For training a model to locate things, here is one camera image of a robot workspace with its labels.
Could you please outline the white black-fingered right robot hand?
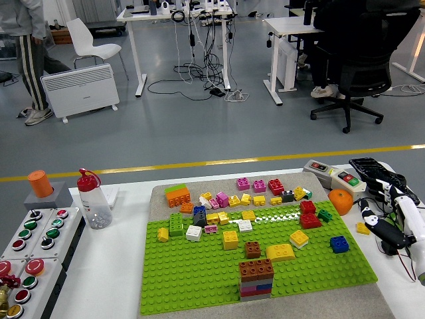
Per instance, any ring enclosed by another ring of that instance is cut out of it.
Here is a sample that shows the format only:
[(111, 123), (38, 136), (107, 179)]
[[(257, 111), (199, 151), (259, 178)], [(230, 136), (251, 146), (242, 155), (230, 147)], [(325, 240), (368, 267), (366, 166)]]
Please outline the white black-fingered right robot hand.
[(401, 190), (380, 179), (368, 179), (368, 186), (384, 195), (384, 204), (398, 214), (402, 229), (379, 218), (361, 200), (361, 213), (365, 226), (380, 239), (396, 249), (408, 248), (415, 262), (418, 280), (424, 284), (424, 220), (413, 200)]

